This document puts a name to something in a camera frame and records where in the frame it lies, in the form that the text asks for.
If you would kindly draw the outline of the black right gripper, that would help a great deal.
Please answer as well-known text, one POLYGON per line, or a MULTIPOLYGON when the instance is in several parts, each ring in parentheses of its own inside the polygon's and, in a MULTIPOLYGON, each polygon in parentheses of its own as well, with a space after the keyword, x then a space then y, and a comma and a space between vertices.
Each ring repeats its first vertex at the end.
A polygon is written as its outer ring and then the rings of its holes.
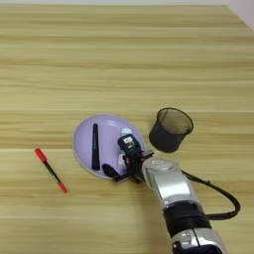
POLYGON ((103 164, 102 170, 107 177, 111 178, 116 183, 119 183, 125 179, 129 179, 136 184, 140 184, 144 181, 142 174, 142 165, 147 159, 152 158, 153 155, 154 153, 152 151, 141 152, 139 155, 132 157, 124 155, 123 161, 125 163, 127 172, 123 175, 119 175, 108 164, 103 164))

